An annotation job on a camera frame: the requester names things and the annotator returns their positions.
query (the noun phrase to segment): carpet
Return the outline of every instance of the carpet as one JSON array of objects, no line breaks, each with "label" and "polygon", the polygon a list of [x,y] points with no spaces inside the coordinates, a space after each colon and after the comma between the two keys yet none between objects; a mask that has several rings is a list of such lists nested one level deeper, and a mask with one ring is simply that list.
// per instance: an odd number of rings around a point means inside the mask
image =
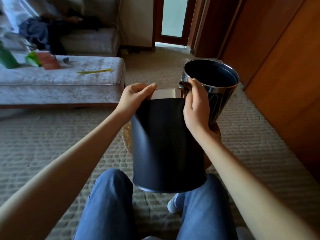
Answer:
[{"label": "carpet", "polygon": [[[124,56],[126,84],[156,82],[177,88],[191,54],[165,48]],[[109,109],[0,110],[0,205],[42,168],[101,123]],[[320,230],[320,186],[264,119],[239,86],[218,118],[222,142],[274,193],[315,229]],[[121,132],[106,151],[83,190],[48,239],[73,238],[96,178],[119,168],[130,179],[133,161]],[[211,166],[208,172],[215,173]],[[168,213],[173,194],[143,192],[134,187],[133,206],[140,236],[174,239],[180,217]],[[230,198],[234,221],[245,225]]]}]

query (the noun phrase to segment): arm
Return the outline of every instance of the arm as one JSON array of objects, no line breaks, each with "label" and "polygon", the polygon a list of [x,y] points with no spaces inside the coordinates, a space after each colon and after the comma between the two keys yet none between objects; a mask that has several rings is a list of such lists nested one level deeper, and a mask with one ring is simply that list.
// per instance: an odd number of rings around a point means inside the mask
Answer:
[{"label": "arm", "polygon": [[186,97],[186,125],[210,158],[255,239],[319,239],[210,131],[206,90],[197,80],[189,82],[192,92]]},{"label": "arm", "polygon": [[76,199],[119,130],[156,87],[155,83],[126,87],[109,117],[5,202],[0,208],[1,239],[45,239]]}]

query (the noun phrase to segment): sofa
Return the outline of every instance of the sofa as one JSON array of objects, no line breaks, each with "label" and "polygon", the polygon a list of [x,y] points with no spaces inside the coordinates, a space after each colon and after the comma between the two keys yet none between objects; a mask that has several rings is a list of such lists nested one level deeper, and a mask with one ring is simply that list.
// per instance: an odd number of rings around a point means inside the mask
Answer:
[{"label": "sofa", "polygon": [[[51,0],[64,14],[74,4],[68,0]],[[79,11],[84,16],[98,17],[105,28],[96,30],[72,30],[60,37],[67,55],[90,55],[116,57],[120,46],[118,32],[118,10],[120,0],[82,0]],[[23,50],[18,34],[11,32],[11,24],[5,15],[0,15],[0,40],[10,50]]]}]

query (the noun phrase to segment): leg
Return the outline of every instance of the leg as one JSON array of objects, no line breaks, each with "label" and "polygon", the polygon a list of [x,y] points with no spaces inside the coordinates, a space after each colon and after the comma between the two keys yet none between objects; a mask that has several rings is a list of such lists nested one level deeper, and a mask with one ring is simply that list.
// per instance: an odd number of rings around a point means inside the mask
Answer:
[{"label": "leg", "polygon": [[86,202],[74,240],[137,239],[133,185],[118,169],[102,173]]},{"label": "leg", "polygon": [[214,174],[207,176],[204,185],[176,198],[176,206],[183,209],[177,239],[236,240],[228,194]]}]

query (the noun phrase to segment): forearm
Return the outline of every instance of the forearm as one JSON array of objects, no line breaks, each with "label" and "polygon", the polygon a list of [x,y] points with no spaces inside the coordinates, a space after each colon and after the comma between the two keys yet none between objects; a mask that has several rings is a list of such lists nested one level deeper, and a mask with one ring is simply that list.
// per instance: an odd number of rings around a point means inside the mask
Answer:
[{"label": "forearm", "polygon": [[0,208],[1,239],[45,239],[124,123],[121,115],[112,113],[18,190]]},{"label": "forearm", "polygon": [[203,130],[196,139],[257,240],[318,239],[310,227],[260,182],[214,133]]}]

